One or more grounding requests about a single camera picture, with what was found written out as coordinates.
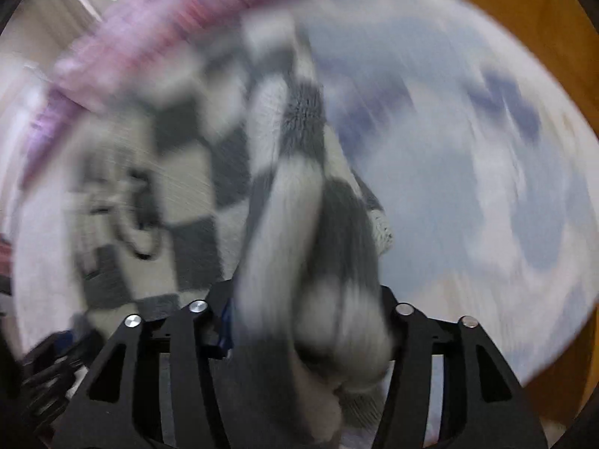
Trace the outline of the wooden headboard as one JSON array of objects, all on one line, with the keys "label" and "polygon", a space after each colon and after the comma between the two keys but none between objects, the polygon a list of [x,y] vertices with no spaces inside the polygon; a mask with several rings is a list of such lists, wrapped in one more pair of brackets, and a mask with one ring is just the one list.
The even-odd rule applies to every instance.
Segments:
[{"label": "wooden headboard", "polygon": [[[514,34],[598,127],[598,0],[469,0]],[[570,426],[598,383],[598,314],[526,387],[545,426]]]}]

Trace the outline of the white patterned bed sheet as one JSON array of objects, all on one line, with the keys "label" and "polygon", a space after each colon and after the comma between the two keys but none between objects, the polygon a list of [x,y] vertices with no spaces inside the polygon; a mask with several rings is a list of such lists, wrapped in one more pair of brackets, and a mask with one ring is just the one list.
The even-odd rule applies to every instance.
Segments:
[{"label": "white patterned bed sheet", "polygon": [[[325,117],[388,222],[379,281],[452,318],[470,313],[530,371],[532,337],[553,334],[560,305],[598,293],[597,187],[529,82],[460,21],[456,0],[301,0],[199,30],[83,113],[20,198],[16,318],[23,346],[88,321],[69,215],[89,123],[178,45],[285,13],[311,46]],[[376,391],[340,394],[341,434],[377,417]]]}]

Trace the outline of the purple floral quilt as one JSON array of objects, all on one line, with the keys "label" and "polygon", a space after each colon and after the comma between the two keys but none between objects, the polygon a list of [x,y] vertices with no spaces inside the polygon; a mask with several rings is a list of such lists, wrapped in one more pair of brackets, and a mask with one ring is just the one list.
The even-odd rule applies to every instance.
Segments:
[{"label": "purple floral quilt", "polygon": [[190,34],[269,0],[118,0],[77,39],[51,73],[31,123],[20,179],[28,187],[59,140],[85,112],[100,112],[136,74]]}]

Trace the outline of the grey white checkered cardigan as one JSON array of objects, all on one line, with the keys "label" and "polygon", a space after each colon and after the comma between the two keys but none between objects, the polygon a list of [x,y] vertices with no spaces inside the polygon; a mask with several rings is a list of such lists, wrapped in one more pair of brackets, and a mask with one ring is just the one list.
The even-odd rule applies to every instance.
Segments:
[{"label": "grey white checkered cardigan", "polygon": [[89,125],[69,215],[88,321],[110,335],[231,279],[214,374],[231,445],[337,447],[340,394],[378,391],[391,361],[391,239],[292,16],[178,45]]}]

